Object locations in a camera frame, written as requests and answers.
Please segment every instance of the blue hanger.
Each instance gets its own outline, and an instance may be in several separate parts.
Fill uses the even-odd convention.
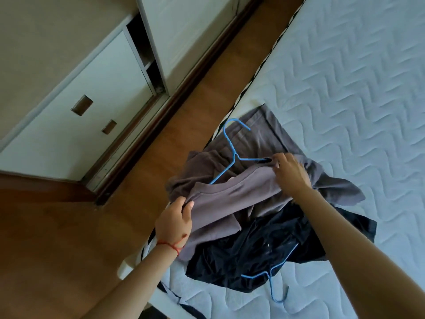
[[[254,275],[254,276],[249,276],[249,275],[245,275],[245,274],[241,274],[241,277],[243,277],[243,278],[247,278],[247,279],[255,279],[255,278],[258,278],[260,275],[263,275],[263,274],[265,274],[265,275],[267,275],[267,277],[269,278],[269,284],[270,284],[270,294],[272,295],[272,300],[274,301],[274,302],[276,302],[276,303],[283,303],[285,300],[286,300],[286,297],[288,296],[288,290],[289,290],[289,287],[287,287],[287,289],[286,289],[286,291],[285,291],[285,293],[284,293],[284,296],[283,296],[283,299],[282,300],[276,300],[275,298],[274,298],[274,296],[273,296],[273,286],[272,286],[272,271],[275,269],[275,268],[277,268],[277,267],[279,267],[279,266],[281,266],[281,265],[284,265],[285,263],[286,263],[286,260],[288,259],[288,257],[290,257],[290,255],[291,255],[291,253],[295,250],[295,248],[298,246],[298,243],[294,246],[294,248],[290,251],[290,253],[288,254],[288,256],[287,257],[285,257],[285,259],[284,259],[284,261],[283,262],[281,262],[281,263],[279,263],[279,264],[277,264],[277,265],[275,265],[275,266],[273,266],[271,269],[270,269],[270,271],[269,272],[267,272],[267,271],[263,271],[263,272],[261,272],[261,273],[258,273],[258,274],[256,274],[256,275]]]
[[[226,121],[226,123],[223,125],[223,133],[224,133],[224,136],[226,137],[226,140],[228,141],[228,143],[229,143],[229,145],[230,145],[230,148],[232,149],[232,152],[233,152],[233,161],[230,163],[230,165],[228,165],[227,167],[226,167],[226,169],[224,169],[223,171],[221,171],[220,172],[220,174],[218,175],[218,176],[216,176],[214,179],[213,179],[213,181],[212,182],[210,182],[210,185],[212,185],[214,182],[216,182],[217,181],[217,179],[218,178],[220,178],[227,170],[229,170],[230,169],[230,167],[231,166],[233,166],[234,165],[234,163],[236,162],[236,157],[238,157],[238,159],[239,160],[242,160],[242,161],[266,161],[267,159],[265,159],[265,158],[241,158],[240,156],[239,156],[239,154],[236,152],[236,150],[235,150],[235,147],[233,146],[233,144],[232,144],[232,142],[231,142],[231,140],[229,139],[229,137],[227,136],[227,134],[226,134],[226,125],[227,125],[227,123],[229,123],[230,121],[236,121],[236,122],[239,122],[244,128],[247,128],[249,131],[251,131],[251,129],[245,124],[245,123],[243,123],[241,120],[239,120],[239,119],[228,119],[227,121]]]

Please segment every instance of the person's right arm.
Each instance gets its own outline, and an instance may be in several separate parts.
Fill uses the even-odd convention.
[[[276,181],[309,219],[360,318],[425,318],[424,291],[311,188],[292,154],[276,154]]]

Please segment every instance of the clothing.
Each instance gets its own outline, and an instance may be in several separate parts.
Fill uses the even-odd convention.
[[[291,152],[304,165],[312,187],[320,191],[332,204],[354,205],[364,200],[361,190],[345,179],[326,175],[320,164],[307,158],[265,106],[258,107],[226,128],[236,151],[241,157],[267,158],[279,152]],[[192,235],[179,259],[190,260],[197,244],[226,237],[241,230],[240,222],[279,212],[290,200],[275,182],[273,163],[240,161],[209,183],[232,161],[233,155],[223,134],[211,141],[202,152],[189,153],[183,171],[166,184],[168,197],[193,200]]]
[[[336,210],[370,241],[374,241],[375,221],[341,208]],[[297,243],[299,245],[288,261],[326,260],[325,251],[303,211],[298,205],[289,203],[276,214],[258,217],[242,225],[239,233],[198,245],[187,265],[186,275],[248,293],[267,282],[267,276],[247,279],[241,275],[269,272],[271,267],[288,256]],[[273,270],[273,276],[280,267]]]

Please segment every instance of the mattress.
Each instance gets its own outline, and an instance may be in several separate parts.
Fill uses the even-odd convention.
[[[378,222],[376,246],[422,288],[424,31],[425,0],[305,0],[226,117],[266,103],[306,156],[362,189],[348,210]],[[286,263],[272,279],[284,304],[268,284],[244,294],[184,268],[162,284],[208,319],[356,317],[329,262]]]

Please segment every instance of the forearm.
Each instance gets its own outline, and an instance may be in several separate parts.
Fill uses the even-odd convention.
[[[420,287],[319,192],[306,189],[294,198],[319,237],[358,315],[423,316],[425,294]]]
[[[159,280],[176,258],[167,245],[156,246],[151,253],[83,319],[137,319]]]

